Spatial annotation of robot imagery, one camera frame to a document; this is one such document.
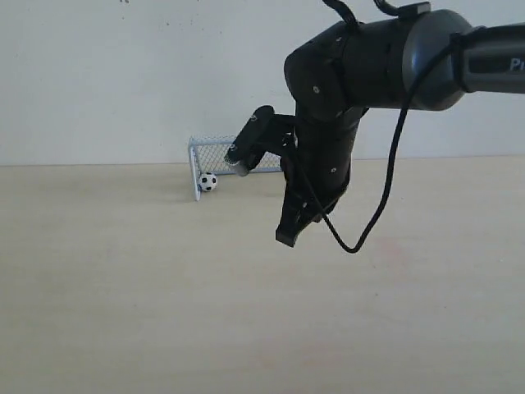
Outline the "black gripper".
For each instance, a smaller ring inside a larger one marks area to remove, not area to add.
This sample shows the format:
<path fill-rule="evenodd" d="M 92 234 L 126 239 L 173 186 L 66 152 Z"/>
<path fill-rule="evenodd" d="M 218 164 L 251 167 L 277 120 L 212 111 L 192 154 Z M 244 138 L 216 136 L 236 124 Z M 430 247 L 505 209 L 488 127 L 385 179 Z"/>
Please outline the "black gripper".
<path fill-rule="evenodd" d="M 285 193 L 275 236 L 294 247 L 300 233 L 331 213 L 348 189 L 360 109 L 322 121 L 298 106 L 280 120 L 291 133 L 291 144 L 281 158 Z"/>

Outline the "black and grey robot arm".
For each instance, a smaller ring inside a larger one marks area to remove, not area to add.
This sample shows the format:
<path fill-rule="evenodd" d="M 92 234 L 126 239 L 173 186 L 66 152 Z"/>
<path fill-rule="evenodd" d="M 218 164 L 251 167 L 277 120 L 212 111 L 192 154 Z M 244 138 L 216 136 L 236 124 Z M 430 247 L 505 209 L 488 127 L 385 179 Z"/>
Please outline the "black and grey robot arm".
<path fill-rule="evenodd" d="M 522 94 L 524 26 L 475 26 L 426 2 L 382 5 L 383 21 L 340 22 L 295 49 L 285 82 L 295 113 L 285 126 L 285 197 L 276 229 L 292 246 L 327 220 L 346 192 L 359 123 L 372 109 L 439 112 L 465 94 Z"/>

